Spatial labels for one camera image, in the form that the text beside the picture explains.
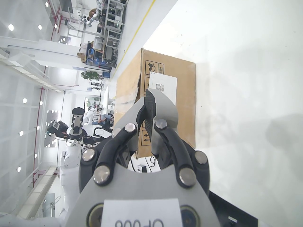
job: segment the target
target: workstation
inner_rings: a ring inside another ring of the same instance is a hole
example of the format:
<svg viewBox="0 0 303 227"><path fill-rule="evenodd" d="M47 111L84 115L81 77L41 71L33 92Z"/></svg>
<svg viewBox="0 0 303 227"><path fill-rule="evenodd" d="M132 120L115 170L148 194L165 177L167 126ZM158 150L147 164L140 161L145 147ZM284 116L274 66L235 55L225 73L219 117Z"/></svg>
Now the workstation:
<svg viewBox="0 0 303 227"><path fill-rule="evenodd" d="M125 25L127 1L96 0L96 8L89 12L89 16L79 12L77 19L69 13L70 18L65 20L67 35L81 38L78 57L82 63L102 70L106 78L110 77L112 68L117 67L118 47ZM98 24L96 32L86 30L91 28L93 23ZM94 35L94 41L82 42L84 34Z"/></svg>

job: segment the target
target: humanoid robot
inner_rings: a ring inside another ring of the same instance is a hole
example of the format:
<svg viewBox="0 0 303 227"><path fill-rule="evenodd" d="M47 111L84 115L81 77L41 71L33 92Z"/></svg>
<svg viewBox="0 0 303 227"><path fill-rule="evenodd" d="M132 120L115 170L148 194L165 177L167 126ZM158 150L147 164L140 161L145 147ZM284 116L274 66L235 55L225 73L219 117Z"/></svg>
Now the humanoid robot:
<svg viewBox="0 0 303 227"><path fill-rule="evenodd" d="M93 121L97 121L100 117L101 111L102 108L90 108L90 110L83 117L84 125L91 125Z"/></svg>
<svg viewBox="0 0 303 227"><path fill-rule="evenodd" d="M59 122L54 123L49 131L74 140L76 147L88 137L81 127L83 115L83 109L73 110L69 134L65 131L67 126ZM131 156L138 149L143 121L151 140L151 152L161 169L156 173L142 174L127 169ZM210 175L207 156L201 151L195 151L179 137L177 125L178 112L175 105L159 90L147 89L146 97L140 98L124 114L109 137L82 152L77 177L79 187L76 187L79 194L74 192L75 196L70 197L72 204L67 211L56 218L56 221L50 218L35 219L30 224L29 221L8 214L0 218L0 226L219 227L208 199ZM125 200L138 204L139 201L136 200L145 200L147 204L159 200L161 204L160 200L163 199L177 200L175 218L180 217L177 225L163 219L149 220L141 225L144 207L133 212L133 219L130 220L128 214L131 210L122 208L127 218L113 224L113 219L107 215L110 205L121 209L119 203L122 204Z"/></svg>
<svg viewBox="0 0 303 227"><path fill-rule="evenodd" d="M97 7L96 7L96 13L86 21L86 24L91 27L93 21L99 21L99 16L102 14L102 10L104 8L104 3L102 0L96 0Z"/></svg>

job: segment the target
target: potted plant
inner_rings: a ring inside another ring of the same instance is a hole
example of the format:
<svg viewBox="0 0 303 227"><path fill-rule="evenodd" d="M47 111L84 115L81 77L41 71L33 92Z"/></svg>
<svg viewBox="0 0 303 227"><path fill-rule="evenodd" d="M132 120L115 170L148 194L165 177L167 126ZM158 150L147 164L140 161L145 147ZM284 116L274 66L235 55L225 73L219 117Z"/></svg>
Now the potted plant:
<svg viewBox="0 0 303 227"><path fill-rule="evenodd" d="M81 73L81 77L85 80L100 80L101 76L94 71L85 71Z"/></svg>

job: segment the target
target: silver screw cap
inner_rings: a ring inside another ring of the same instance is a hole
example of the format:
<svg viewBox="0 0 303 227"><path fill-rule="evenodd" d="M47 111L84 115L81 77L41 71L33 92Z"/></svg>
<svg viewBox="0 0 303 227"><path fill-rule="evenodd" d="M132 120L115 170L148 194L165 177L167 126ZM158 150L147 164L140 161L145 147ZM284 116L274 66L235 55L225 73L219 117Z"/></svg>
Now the silver screw cap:
<svg viewBox="0 0 303 227"><path fill-rule="evenodd" d="M90 149L86 149L86 150L83 152L83 154L82 154L82 159L83 159L84 161L90 161L90 160L93 159L94 154L95 154L94 149L91 149L91 148L90 148Z"/></svg>
<svg viewBox="0 0 303 227"><path fill-rule="evenodd" d="M182 168L179 172L181 182L186 186L194 186L196 184L196 174L190 168Z"/></svg>
<svg viewBox="0 0 303 227"><path fill-rule="evenodd" d="M136 126L135 124L133 123L128 123L126 126L125 126L125 130L128 132L128 133L132 133L133 131L135 131L136 129Z"/></svg>
<svg viewBox="0 0 303 227"><path fill-rule="evenodd" d="M198 162L199 164L201 164L201 165L207 163L207 156L205 155L204 152L196 151L196 152L195 152L195 158L196 158L197 162Z"/></svg>
<svg viewBox="0 0 303 227"><path fill-rule="evenodd" d="M110 170L107 166L99 166L94 170L93 178L95 183L100 185L108 180L109 175L110 175Z"/></svg>
<svg viewBox="0 0 303 227"><path fill-rule="evenodd" d="M163 119L159 119L156 121L156 127L159 128L159 129L164 129L167 127L167 122L166 120L163 120Z"/></svg>

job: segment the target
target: ceiling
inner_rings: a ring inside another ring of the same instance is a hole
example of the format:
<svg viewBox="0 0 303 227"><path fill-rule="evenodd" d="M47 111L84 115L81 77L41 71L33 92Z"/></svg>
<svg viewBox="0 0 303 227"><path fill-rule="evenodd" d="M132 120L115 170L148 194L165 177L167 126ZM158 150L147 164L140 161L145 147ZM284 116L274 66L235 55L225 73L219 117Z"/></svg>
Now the ceiling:
<svg viewBox="0 0 303 227"><path fill-rule="evenodd" d="M47 0L1 0L0 35L32 41L50 40L53 30L51 9L45 2ZM10 24L14 26L13 31L8 29Z"/></svg>
<svg viewBox="0 0 303 227"><path fill-rule="evenodd" d="M44 99L45 90L41 93L41 86L4 65L0 67L0 81L0 212L8 212L12 210L11 205L5 205L5 201L16 205L16 200L25 197L26 188L32 188L31 173L34 160L36 168L40 159L39 136L44 129L41 125L37 130L37 118L38 114L39 118L42 115L43 106L39 112L39 103L40 96Z"/></svg>
<svg viewBox="0 0 303 227"><path fill-rule="evenodd" d="M31 41L51 39L54 20L50 6L45 6L48 0L0 1L1 36ZM13 31L8 29L9 24L13 24ZM44 66L34 64L44 72ZM39 143L42 148L43 141L39 140L44 138L45 123L43 126L40 121L45 101L40 110L39 102L40 96L45 100L45 90L41 93L41 86L3 64L0 64L0 80L0 212L11 212L22 205L32 189L32 173L41 161ZM39 130L36 129L38 116Z"/></svg>

